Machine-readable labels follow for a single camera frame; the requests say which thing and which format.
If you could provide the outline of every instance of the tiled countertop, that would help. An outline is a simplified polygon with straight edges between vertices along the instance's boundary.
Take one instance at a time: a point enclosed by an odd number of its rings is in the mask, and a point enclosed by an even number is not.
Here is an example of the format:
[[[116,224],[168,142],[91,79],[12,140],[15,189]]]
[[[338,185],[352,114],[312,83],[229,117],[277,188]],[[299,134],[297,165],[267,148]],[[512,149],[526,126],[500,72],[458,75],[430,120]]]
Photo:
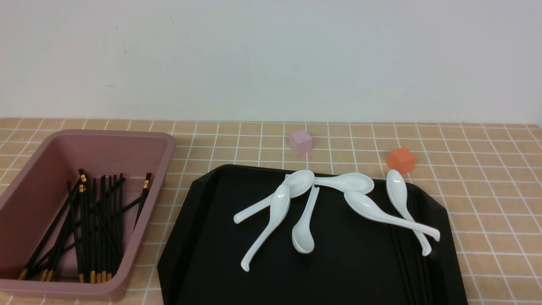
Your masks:
[[[252,123],[0,119],[0,194],[61,129],[161,131],[177,140],[169,173],[119,303],[161,304],[156,263],[190,183],[227,163],[383,179],[388,151],[417,156],[408,182],[448,210],[469,304],[542,304],[542,130],[521,124]],[[297,157],[285,135],[306,129],[314,150]],[[0,303],[66,303],[11,297]]]

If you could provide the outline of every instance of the chopsticks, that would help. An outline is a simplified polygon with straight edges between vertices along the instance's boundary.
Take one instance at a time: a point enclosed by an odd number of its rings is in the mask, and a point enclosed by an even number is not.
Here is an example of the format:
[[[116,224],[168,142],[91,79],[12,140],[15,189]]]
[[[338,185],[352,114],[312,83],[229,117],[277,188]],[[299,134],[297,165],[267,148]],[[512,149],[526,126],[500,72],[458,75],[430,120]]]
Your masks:
[[[122,173],[103,175],[98,180],[88,177],[83,169],[78,172],[79,177],[73,187],[67,181],[67,198],[18,279],[32,279],[39,273],[40,281],[59,280],[62,278],[62,269],[59,269],[61,257],[72,248],[75,248],[80,283],[104,283],[117,273],[124,254],[124,214],[137,205],[136,218],[139,218],[149,193],[151,174],[146,174],[141,196],[125,206],[126,178]],[[58,234],[53,246],[36,262],[55,230]],[[70,236],[74,241],[66,246]]]

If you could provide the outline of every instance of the orange cube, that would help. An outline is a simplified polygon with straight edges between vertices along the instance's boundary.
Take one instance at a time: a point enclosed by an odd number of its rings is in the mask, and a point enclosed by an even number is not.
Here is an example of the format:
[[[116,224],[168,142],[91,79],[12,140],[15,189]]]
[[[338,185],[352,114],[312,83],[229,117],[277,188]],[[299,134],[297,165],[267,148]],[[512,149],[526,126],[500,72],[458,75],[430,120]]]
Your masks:
[[[401,174],[407,174],[414,169],[416,164],[416,156],[406,147],[394,149],[390,152],[388,158],[388,167],[394,169]]]

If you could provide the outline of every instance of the beige tile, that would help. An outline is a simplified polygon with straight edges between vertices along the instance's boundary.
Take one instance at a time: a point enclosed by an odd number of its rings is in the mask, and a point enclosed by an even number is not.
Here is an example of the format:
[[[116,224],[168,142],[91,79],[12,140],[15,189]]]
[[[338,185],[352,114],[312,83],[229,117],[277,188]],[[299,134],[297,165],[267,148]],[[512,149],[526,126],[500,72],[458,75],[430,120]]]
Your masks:
[[[540,233],[532,216],[509,215],[507,218],[514,233]]]
[[[465,181],[465,188],[470,196],[493,196],[489,183],[484,181]]]
[[[307,163],[305,163],[305,162],[284,162],[284,169],[287,169],[287,170],[307,169]]]
[[[494,252],[503,253],[521,253],[518,242],[515,241],[512,234],[487,234],[489,243]]]
[[[285,125],[275,124],[275,123],[264,123],[263,124],[263,134],[265,136],[282,136],[283,135],[283,129],[285,129]]]
[[[431,164],[454,165],[454,161],[451,159],[450,153],[448,152],[428,152],[427,155],[429,156]]]
[[[192,149],[190,149],[190,154],[188,155],[188,158],[192,160],[195,160],[195,159],[210,160],[211,155],[212,155],[212,147],[192,147]]]
[[[440,195],[438,184],[435,180],[416,180],[413,183],[429,195]]]
[[[542,198],[542,185],[538,182],[516,182],[515,185],[523,197]]]
[[[376,139],[376,147],[381,151],[390,151],[399,148],[397,139]]]
[[[152,265],[156,261],[158,245],[141,245],[135,259],[136,265]]]
[[[533,135],[527,129],[518,130],[518,129],[508,129],[512,140],[514,141],[529,141],[534,140]]]
[[[5,142],[0,147],[0,155],[18,155],[26,145],[26,143]]]
[[[535,278],[510,277],[506,281],[516,300],[542,301],[542,290]]]
[[[448,152],[448,147],[444,140],[433,140],[433,139],[424,139],[422,140],[423,145],[427,151],[446,151]]]
[[[0,128],[15,129],[20,121],[19,118],[0,118]]]
[[[174,134],[193,134],[196,131],[196,122],[194,121],[175,121],[173,128]]]
[[[32,139],[32,136],[34,135],[36,131],[34,130],[15,130],[11,134],[11,136],[8,138],[8,141],[10,142],[28,142],[30,139]]]
[[[375,125],[373,129],[375,131],[375,138],[397,138],[394,126]]]
[[[525,253],[542,254],[542,235],[516,234]]]
[[[173,205],[175,202],[175,196],[177,195],[176,189],[161,189],[156,199],[156,203],[159,205]]]
[[[488,137],[483,128],[463,128],[468,140],[487,140]]]
[[[420,137],[416,126],[395,126],[397,137],[417,139]]]
[[[458,231],[482,232],[482,226],[475,214],[450,215]]]
[[[152,121],[150,120],[132,120],[130,122],[130,127],[128,127],[128,130],[130,131],[150,131],[151,130]]]
[[[261,140],[261,137],[240,136],[239,137],[239,147],[259,148],[260,147],[260,140]]]
[[[482,169],[479,167],[458,166],[457,170],[464,180],[485,180]]]
[[[441,139],[442,134],[438,126],[419,126],[420,136],[423,139]]]
[[[459,173],[454,166],[435,166],[433,167],[437,179],[459,180]]]
[[[174,121],[172,120],[155,120],[152,123],[151,131],[155,132],[165,132],[170,134],[173,132]]]
[[[497,261],[505,275],[533,276],[527,260],[522,255],[497,255]]]
[[[257,161],[259,155],[258,148],[239,148],[237,150],[237,160],[239,161]]]
[[[506,129],[487,128],[487,135],[491,140],[510,141],[510,136]]]
[[[184,169],[185,173],[189,174],[205,174],[209,171],[209,165],[211,161],[199,161],[199,160],[188,160],[186,162],[186,168]]]
[[[195,179],[198,179],[201,176],[202,174],[184,174],[180,181],[180,187],[190,188],[192,182],[194,182]]]
[[[474,207],[468,198],[464,197],[444,197],[448,206],[448,212],[451,213],[474,213]]]
[[[17,157],[0,155],[0,169],[9,169]]]
[[[425,151],[422,141],[419,139],[399,139],[400,147],[407,147],[410,151]]]
[[[488,181],[511,181],[504,167],[484,167],[482,169]]]
[[[519,197],[518,189],[511,182],[490,182],[489,184],[497,197]]]
[[[327,124],[307,124],[307,132],[312,137],[327,137]]]
[[[130,277],[130,283],[128,288],[130,289],[143,289],[147,288],[149,278],[151,277],[152,267],[135,267],[132,270],[132,276]]]
[[[86,119],[66,119],[61,129],[82,129]]]
[[[106,119],[88,119],[85,122],[84,129],[103,130],[105,128],[105,125],[107,124],[107,121],[108,120],[106,120]]]
[[[310,163],[308,169],[318,174],[331,174],[331,164],[328,163]]]
[[[240,134],[239,122],[220,122],[218,124],[219,135],[239,135]]]
[[[358,163],[361,163],[359,161],[358,156],[356,155],[356,159]],[[414,170],[410,172],[410,177],[412,179],[421,179],[421,180],[434,180],[435,176],[433,175],[433,171],[431,170],[430,166],[424,166],[424,165],[416,165],[414,167]]]
[[[378,158],[378,154],[376,151],[355,151],[354,154],[356,156],[357,163],[369,163],[369,164],[380,163],[380,160]]]
[[[475,276],[475,281],[482,298],[493,300],[511,300],[512,296],[506,287],[504,278]]]
[[[502,213],[495,198],[471,198],[478,213]]]
[[[465,139],[465,135],[461,128],[442,127],[441,130],[445,139]]]
[[[283,137],[262,137],[263,148],[283,148]]]
[[[493,255],[488,254],[465,254],[470,268],[474,274],[499,275],[501,271]]]
[[[466,196],[467,192],[461,181],[439,181],[443,195]]]
[[[33,129],[37,130],[40,127],[43,119],[39,118],[24,118],[20,123],[17,129]]]
[[[330,137],[350,137],[350,126],[329,124]]]
[[[313,137],[312,148],[313,149],[329,149],[330,148],[329,138]]]
[[[235,148],[215,148],[213,152],[213,160],[234,160]]]
[[[463,140],[446,140],[446,144],[448,145],[448,149],[450,151],[456,152],[456,153],[470,153],[472,152],[472,149],[470,149],[469,142],[463,141]]]
[[[467,252],[490,252],[489,244],[482,233],[458,233],[463,250]]]
[[[282,149],[262,149],[260,161],[282,161]]]
[[[332,150],[331,161],[333,163],[355,163],[353,151]]]
[[[382,167],[375,164],[357,164],[358,172],[367,175],[373,179],[383,179]]]
[[[38,142],[38,143],[41,143],[43,142],[48,136],[54,134],[55,131],[43,131],[43,130],[38,130],[36,132],[36,134],[32,137],[32,139],[30,139],[31,142]]]
[[[355,164],[333,164],[333,173],[336,175],[355,173],[356,171],[357,167]]]
[[[351,138],[330,138],[331,149],[348,149],[352,150]]]
[[[542,276],[542,256],[528,255],[527,259],[537,276]]]
[[[216,146],[217,147],[237,147],[238,140],[239,140],[238,136],[217,136]]]
[[[479,215],[478,217],[486,232],[511,232],[503,215]]]
[[[262,123],[241,123],[241,134],[248,136],[260,136],[262,135]]]

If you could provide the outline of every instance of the white wall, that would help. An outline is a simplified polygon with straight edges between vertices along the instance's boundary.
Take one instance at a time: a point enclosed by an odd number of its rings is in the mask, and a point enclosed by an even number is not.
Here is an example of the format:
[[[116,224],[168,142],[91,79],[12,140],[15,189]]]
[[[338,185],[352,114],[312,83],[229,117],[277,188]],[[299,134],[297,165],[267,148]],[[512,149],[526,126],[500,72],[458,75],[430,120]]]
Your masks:
[[[542,122],[540,0],[2,0],[0,117]]]

